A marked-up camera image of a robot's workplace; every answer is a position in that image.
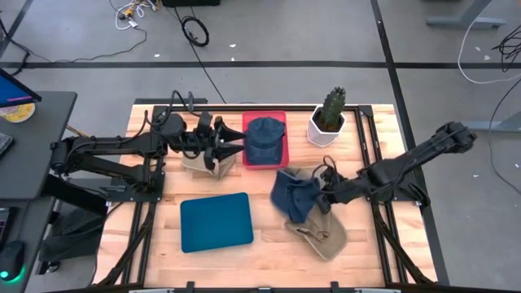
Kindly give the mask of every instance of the computer mouse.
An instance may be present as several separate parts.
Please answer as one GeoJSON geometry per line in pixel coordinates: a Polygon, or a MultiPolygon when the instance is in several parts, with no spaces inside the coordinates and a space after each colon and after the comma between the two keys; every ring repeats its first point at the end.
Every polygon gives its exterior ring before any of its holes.
{"type": "Polygon", "coordinates": [[[0,252],[0,278],[10,281],[20,274],[24,267],[25,244],[21,241],[11,241],[0,252]]]}

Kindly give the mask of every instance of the beige cloth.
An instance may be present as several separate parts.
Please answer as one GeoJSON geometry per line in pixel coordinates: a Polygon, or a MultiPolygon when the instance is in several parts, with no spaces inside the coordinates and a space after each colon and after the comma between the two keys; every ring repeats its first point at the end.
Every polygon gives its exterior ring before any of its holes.
{"type": "MultiPolygon", "coordinates": [[[[285,171],[298,179],[311,177],[311,172],[301,168],[286,168],[285,171]]],[[[304,223],[296,224],[288,219],[285,226],[291,232],[304,237],[323,260],[333,260],[348,243],[345,228],[332,210],[324,215],[316,204],[304,223]]]]}
{"type": "MultiPolygon", "coordinates": [[[[188,151],[187,154],[193,155],[194,153],[188,151]]],[[[234,165],[235,155],[231,155],[221,162],[219,162],[217,159],[214,159],[213,163],[215,164],[215,168],[213,170],[206,169],[206,166],[204,165],[204,151],[201,151],[199,156],[195,159],[188,159],[185,156],[182,157],[183,166],[196,171],[210,173],[212,174],[213,178],[221,180],[226,175],[228,170],[230,170],[231,166],[234,165]]]]}

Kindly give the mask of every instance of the potted cactus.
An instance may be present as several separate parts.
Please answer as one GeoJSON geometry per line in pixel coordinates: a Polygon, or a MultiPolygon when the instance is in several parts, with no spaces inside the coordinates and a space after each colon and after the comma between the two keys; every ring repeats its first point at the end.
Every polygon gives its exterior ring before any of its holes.
{"type": "Polygon", "coordinates": [[[308,140],[317,147],[327,147],[342,132],[345,117],[345,89],[335,87],[323,105],[315,108],[308,122],[308,140]]]}

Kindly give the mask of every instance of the white plant pot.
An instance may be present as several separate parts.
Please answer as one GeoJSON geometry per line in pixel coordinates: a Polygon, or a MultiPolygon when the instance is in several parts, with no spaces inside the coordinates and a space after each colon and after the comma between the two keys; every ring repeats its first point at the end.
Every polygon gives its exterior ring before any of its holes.
{"type": "Polygon", "coordinates": [[[321,131],[318,126],[315,124],[315,121],[313,121],[313,117],[315,116],[315,113],[320,111],[322,109],[322,106],[315,107],[315,111],[313,111],[313,114],[309,117],[308,121],[308,140],[312,144],[314,144],[317,147],[327,147],[329,146],[342,132],[342,129],[344,129],[345,126],[345,116],[344,114],[340,114],[340,119],[342,120],[342,126],[340,126],[340,129],[338,132],[323,132],[321,131]]]}

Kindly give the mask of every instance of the black desk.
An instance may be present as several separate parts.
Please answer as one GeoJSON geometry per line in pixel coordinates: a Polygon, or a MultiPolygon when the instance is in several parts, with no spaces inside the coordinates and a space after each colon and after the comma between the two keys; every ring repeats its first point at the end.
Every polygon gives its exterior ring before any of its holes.
{"type": "Polygon", "coordinates": [[[24,276],[18,282],[0,281],[2,293],[23,292],[32,273],[55,205],[54,197],[40,197],[49,173],[49,145],[61,140],[77,97],[73,92],[38,94],[42,102],[29,120],[11,124],[0,119],[0,132],[15,139],[15,145],[0,159],[0,192],[9,198],[0,199],[0,206],[18,208],[7,241],[16,240],[21,230],[20,240],[26,245],[24,276]]]}

